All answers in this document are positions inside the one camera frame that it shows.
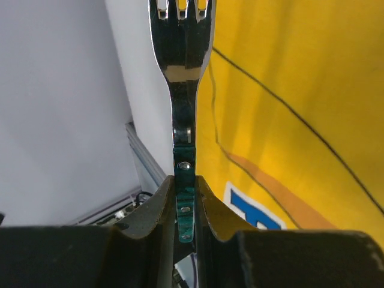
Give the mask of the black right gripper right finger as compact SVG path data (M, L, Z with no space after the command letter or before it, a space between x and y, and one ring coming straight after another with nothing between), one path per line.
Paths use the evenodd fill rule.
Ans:
M259 230L196 178L200 287L382 287L383 251L348 230Z

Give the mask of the yellow cartoon placemat cloth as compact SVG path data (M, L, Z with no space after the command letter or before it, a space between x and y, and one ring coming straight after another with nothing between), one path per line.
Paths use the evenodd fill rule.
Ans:
M251 225L383 241L383 2L218 1L197 145Z

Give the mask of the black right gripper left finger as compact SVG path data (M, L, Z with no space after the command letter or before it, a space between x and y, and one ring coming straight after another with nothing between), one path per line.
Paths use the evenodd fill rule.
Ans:
M1 228L2 287L170 287L174 178L111 226Z

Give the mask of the green handled fork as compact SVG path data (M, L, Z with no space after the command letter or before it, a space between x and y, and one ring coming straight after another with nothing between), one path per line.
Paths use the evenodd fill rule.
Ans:
M160 8L148 1L151 40L157 65L165 78L172 116L173 171L176 194L178 238L194 239L196 181L196 105L200 81L212 52L215 1L177 1Z

